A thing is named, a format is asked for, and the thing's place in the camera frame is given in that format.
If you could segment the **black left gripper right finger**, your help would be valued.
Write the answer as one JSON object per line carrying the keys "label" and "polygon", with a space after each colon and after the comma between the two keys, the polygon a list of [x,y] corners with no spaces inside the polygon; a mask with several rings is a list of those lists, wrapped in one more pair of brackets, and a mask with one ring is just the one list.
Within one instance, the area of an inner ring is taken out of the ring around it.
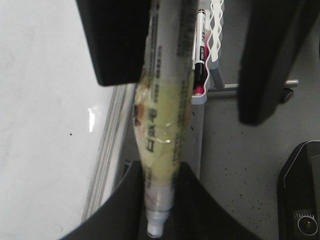
{"label": "black left gripper right finger", "polygon": [[238,119],[260,125],[281,102],[285,82],[320,15],[318,0],[255,0],[238,78]]}

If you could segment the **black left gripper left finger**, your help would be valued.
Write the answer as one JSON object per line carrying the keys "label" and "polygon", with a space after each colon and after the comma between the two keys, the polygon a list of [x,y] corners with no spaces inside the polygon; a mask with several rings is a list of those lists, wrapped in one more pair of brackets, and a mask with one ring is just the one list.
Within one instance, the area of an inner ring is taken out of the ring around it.
{"label": "black left gripper left finger", "polygon": [[76,5],[100,86],[137,83],[144,65],[150,0],[78,0]]}

